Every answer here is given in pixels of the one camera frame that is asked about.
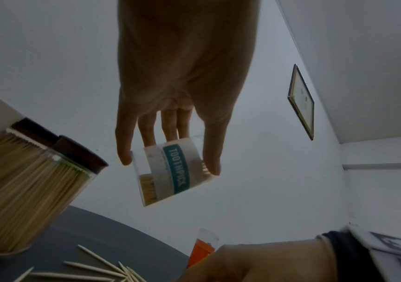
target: table surface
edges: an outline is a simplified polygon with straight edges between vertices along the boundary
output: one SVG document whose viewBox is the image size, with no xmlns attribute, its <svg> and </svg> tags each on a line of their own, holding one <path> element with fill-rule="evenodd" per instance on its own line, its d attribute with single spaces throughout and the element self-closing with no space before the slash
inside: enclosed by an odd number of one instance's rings
<svg viewBox="0 0 401 282">
<path fill-rule="evenodd" d="M 69 207 L 26 252 L 0 259 L 0 282 L 13 282 L 31 267 L 35 272 L 61 272 L 109 277 L 97 272 L 64 266 L 79 262 L 110 270 L 80 250 L 82 245 L 114 265 L 120 261 L 147 282 L 169 282 L 180 276 L 188 256 L 127 225 L 106 217 Z M 56 281 L 27 277 L 23 282 Z"/>
</svg>

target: brown lid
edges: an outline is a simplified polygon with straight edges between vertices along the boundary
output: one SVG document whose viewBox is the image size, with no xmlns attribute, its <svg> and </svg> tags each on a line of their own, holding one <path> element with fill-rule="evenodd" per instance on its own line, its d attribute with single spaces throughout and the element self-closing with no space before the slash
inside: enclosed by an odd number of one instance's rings
<svg viewBox="0 0 401 282">
<path fill-rule="evenodd" d="M 46 147 L 52 146 L 58 140 L 57 135 L 29 118 L 24 118 L 10 127 Z"/>
<path fill-rule="evenodd" d="M 102 158 L 89 149 L 63 135 L 59 136 L 58 141 L 51 148 L 95 174 L 99 174 L 102 169 L 108 166 Z"/>
</svg>

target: sleeve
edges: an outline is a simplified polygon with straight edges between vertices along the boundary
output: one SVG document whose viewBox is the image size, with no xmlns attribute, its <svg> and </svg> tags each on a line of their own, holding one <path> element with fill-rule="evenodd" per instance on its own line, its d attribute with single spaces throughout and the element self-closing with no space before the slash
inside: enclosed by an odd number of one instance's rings
<svg viewBox="0 0 401 282">
<path fill-rule="evenodd" d="M 335 252 L 338 282 L 384 282 L 369 254 L 350 233 L 331 231 L 323 234 Z"/>
</svg>

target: picture frame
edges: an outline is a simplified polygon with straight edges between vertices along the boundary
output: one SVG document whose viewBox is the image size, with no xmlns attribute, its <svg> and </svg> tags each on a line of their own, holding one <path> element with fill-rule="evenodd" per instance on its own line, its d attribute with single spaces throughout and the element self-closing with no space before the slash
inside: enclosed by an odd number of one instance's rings
<svg viewBox="0 0 401 282">
<path fill-rule="evenodd" d="M 293 66 L 289 95 L 287 98 L 306 130 L 307 135 L 313 140 L 315 102 L 296 64 Z"/>
</svg>

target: orange container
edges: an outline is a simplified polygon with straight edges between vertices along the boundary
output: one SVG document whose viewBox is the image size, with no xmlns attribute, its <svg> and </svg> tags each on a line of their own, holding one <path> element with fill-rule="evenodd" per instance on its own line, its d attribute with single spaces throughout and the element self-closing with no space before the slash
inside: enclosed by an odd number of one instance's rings
<svg viewBox="0 0 401 282">
<path fill-rule="evenodd" d="M 214 253 L 218 244 L 219 237 L 214 233 L 201 228 L 194 244 L 193 251 L 191 251 L 190 259 L 187 268 L 192 267 L 202 259 Z"/>
</svg>

